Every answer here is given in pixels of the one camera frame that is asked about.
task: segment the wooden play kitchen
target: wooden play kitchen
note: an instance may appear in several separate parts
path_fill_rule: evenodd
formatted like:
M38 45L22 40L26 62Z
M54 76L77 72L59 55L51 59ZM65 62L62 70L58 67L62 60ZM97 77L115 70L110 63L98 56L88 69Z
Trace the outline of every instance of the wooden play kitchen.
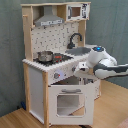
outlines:
M85 45L90 2L21 6L27 112L45 128L50 125L92 125L94 99L101 95L100 80L73 76L75 67L86 61L90 51ZM43 61L39 59L41 53L45 57L41 58Z

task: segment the stovetop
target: stovetop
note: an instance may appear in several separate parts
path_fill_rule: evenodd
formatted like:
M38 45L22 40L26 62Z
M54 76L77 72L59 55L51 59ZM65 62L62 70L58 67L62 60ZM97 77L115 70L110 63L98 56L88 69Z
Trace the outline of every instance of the stovetop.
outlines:
M70 56L67 56L67 55L63 55L63 54L60 54L60 55L62 55L61 60L52 60L52 61L49 61L49 62L42 62L42 61L39 61L38 58L36 58L33 61L36 62L36 63L42 64L43 66L49 67L49 66L59 64L59 63L65 62L67 60L73 59L73 57L70 57Z

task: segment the floor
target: floor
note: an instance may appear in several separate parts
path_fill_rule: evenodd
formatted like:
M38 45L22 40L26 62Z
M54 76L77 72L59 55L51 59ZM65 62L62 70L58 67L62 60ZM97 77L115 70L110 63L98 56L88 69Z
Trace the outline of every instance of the floor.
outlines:
M102 96L95 101L93 128L116 128L128 118L128 89L102 81ZM23 109L0 118L0 128L43 128L43 125ZM80 128L51 126L50 128Z
M32 115L23 109L0 118L0 128L44 128ZM50 128L81 128L80 126L51 126Z

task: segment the microwave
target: microwave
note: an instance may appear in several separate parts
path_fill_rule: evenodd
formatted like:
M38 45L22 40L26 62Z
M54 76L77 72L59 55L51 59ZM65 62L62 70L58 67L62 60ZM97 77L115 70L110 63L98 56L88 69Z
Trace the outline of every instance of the microwave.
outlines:
M73 4L67 5L67 21L88 19L90 4Z

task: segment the backsplash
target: backsplash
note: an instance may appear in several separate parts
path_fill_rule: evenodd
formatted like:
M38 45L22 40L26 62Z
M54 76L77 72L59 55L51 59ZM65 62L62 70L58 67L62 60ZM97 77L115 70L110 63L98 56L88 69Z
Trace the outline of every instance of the backsplash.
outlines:
M78 33L79 22L64 23L51 26L35 27L31 31L34 58L37 52L44 50L66 50L70 37ZM78 46L78 36L73 38L73 43Z

